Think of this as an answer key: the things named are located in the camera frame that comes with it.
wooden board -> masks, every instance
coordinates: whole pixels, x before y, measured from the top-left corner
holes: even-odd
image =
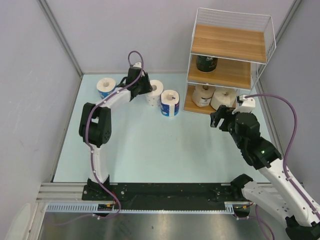
[[[201,72],[196,66],[197,56],[193,55],[188,73],[189,81],[199,83],[251,89],[250,62],[219,58],[216,69],[212,72]]]
[[[264,33],[260,31],[197,24],[191,52],[265,64]]]
[[[215,112],[216,110],[210,104],[209,106],[199,107],[192,101],[192,94],[194,93],[195,88],[196,87],[193,85],[188,85],[183,110],[198,114],[211,114]]]

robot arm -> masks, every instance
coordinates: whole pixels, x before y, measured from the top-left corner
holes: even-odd
[[[240,190],[246,199],[257,203],[286,227],[292,240],[320,238],[320,220],[303,199],[301,191],[317,208],[317,204],[297,179],[290,173],[289,179],[294,181],[298,190],[286,178],[283,161],[274,145],[260,136],[260,124],[256,116],[250,113],[255,102],[253,98],[240,96],[237,108],[221,105],[210,115],[211,127],[216,128],[223,119],[220,130],[229,132],[241,155],[250,166],[264,175],[276,188],[283,200],[263,191],[249,176],[243,174],[231,182],[234,189]]]
[[[108,181],[109,177],[109,169],[106,161],[107,156],[104,156],[106,151],[104,151],[103,148],[111,137],[112,111],[118,109],[123,104],[130,102],[137,95],[146,94],[152,91],[149,76],[146,72],[142,73],[141,78],[134,85],[119,91],[121,88],[131,84],[137,78],[140,71],[140,62],[131,66],[128,71],[128,76],[124,77],[121,83],[114,90],[115,92],[118,91],[118,94],[108,99],[108,101],[103,99],[102,101],[104,101],[104,103],[99,106],[92,115],[88,131],[88,140],[93,147],[93,165],[96,169],[95,174],[101,183]],[[84,143],[86,142],[85,132],[89,114],[96,104],[87,102],[83,106],[79,135],[82,137]],[[88,182],[97,183],[92,171],[90,171]]]

toilet paper roll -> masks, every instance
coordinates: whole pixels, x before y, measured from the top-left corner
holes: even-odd
[[[232,107],[236,100],[236,91],[232,88],[217,87],[212,96],[210,105],[215,110],[218,110],[220,105]]]
[[[214,86],[197,84],[192,94],[192,101],[201,108],[209,106],[215,89]]]
[[[96,89],[98,89],[102,99],[111,94],[115,90],[115,88],[116,81],[110,77],[102,78],[96,84]]]
[[[159,80],[151,80],[152,92],[145,95],[146,102],[153,107],[158,107],[161,104],[161,94],[164,91],[164,85]]]
[[[173,117],[179,112],[179,93],[174,90],[165,90],[161,94],[161,113]]]

blue and white roll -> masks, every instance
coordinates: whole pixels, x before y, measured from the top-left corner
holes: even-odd
[[[110,77],[102,78],[96,84],[96,89],[98,89],[102,99],[111,94],[115,90],[115,88],[116,81]]]
[[[161,113],[173,117],[179,112],[179,93],[174,90],[165,90],[161,94]]]

black can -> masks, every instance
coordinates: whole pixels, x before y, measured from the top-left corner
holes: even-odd
[[[216,69],[218,63],[217,57],[212,56],[197,56],[196,57],[196,68],[204,73],[212,72]]]

